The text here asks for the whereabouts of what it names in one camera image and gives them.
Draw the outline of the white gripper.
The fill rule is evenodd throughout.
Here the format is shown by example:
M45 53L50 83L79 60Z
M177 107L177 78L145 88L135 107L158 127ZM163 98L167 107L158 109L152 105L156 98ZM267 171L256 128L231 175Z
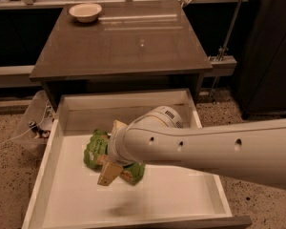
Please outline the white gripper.
M109 186L123 171L122 166L133 163L132 158L125 150L123 144L126 127L127 124L118 120L115 120L112 124L112 133L108 143L109 161L102 167L101 174L97 181L98 185Z

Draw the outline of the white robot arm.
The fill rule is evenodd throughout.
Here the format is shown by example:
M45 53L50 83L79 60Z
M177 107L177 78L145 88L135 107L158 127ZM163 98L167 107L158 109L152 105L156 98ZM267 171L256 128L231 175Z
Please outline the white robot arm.
M100 185L135 162L170 165L286 190L286 119L184 128L160 106L112 132Z

